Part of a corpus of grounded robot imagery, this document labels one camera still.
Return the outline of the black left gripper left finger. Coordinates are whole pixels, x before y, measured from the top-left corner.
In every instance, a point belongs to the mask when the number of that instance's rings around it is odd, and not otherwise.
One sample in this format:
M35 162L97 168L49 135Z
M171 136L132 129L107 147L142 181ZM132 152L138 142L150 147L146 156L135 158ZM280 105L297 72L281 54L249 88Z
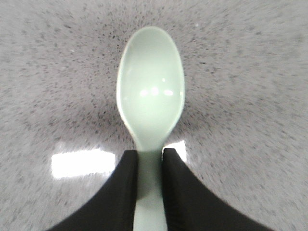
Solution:
M137 197L138 154L125 150L106 183L51 231L131 231Z

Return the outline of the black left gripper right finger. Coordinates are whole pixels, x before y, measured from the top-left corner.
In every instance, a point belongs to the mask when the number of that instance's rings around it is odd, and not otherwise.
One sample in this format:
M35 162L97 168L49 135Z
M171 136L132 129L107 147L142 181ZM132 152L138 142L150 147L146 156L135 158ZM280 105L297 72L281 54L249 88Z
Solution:
M169 231L270 230L212 193L173 148L163 151L162 184Z

